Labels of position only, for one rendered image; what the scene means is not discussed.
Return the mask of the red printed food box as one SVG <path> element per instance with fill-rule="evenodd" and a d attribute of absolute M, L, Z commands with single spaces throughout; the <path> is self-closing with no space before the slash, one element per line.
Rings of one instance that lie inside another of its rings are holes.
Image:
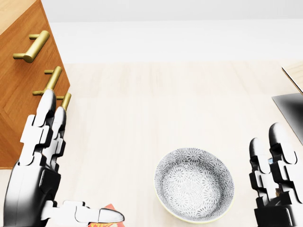
<path fill-rule="evenodd" d="M 108 204 L 104 208 L 110 210 L 116 210 L 112 204 Z M 90 223 L 88 227 L 125 227 L 123 222 L 118 223 Z"/>

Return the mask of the flat dark stove plate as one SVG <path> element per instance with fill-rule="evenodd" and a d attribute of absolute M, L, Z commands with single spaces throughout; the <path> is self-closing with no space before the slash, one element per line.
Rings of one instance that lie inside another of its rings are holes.
<path fill-rule="evenodd" d="M 303 95 L 287 94 L 272 99 L 303 145 Z"/>

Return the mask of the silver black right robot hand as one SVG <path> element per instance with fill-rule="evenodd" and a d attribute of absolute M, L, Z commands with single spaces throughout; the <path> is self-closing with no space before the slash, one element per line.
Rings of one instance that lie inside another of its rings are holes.
<path fill-rule="evenodd" d="M 258 193 L 257 226 L 303 227 L 303 162 L 277 122 L 269 129 L 269 143 L 271 159 L 266 158 L 258 138 L 249 147 L 250 183 Z"/>

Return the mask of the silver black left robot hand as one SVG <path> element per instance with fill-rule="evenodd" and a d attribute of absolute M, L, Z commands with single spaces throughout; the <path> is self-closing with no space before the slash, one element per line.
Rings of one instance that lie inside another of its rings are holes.
<path fill-rule="evenodd" d="M 75 227 L 124 221 L 118 211 L 91 209 L 82 201 L 57 205 L 61 175 L 56 160 L 64 153 L 65 125 L 66 111 L 57 106 L 53 90 L 46 90 L 36 113 L 28 116 L 21 136 L 23 148 L 12 169 L 4 201 L 4 227 L 45 227 L 49 219 Z"/>

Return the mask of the wooden cabinet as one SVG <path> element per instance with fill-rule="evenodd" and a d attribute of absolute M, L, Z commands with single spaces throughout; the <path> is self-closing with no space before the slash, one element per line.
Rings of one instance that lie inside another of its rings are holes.
<path fill-rule="evenodd" d="M 0 170 L 21 150 L 28 115 L 55 67 L 63 63 L 41 0 L 0 0 Z"/>

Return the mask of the pale wooden board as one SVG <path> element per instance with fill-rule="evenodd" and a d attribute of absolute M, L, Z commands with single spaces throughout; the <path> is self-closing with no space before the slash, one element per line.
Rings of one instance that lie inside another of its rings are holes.
<path fill-rule="evenodd" d="M 282 71 L 303 95 L 303 61 L 282 65 Z"/>

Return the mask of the grey floral patterned bowl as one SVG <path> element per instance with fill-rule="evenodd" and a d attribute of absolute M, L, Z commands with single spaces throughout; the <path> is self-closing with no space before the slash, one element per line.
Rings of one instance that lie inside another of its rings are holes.
<path fill-rule="evenodd" d="M 214 222 L 232 206 L 235 186 L 226 165 L 198 148 L 179 148 L 157 164 L 154 189 L 162 206 L 180 220 Z"/>

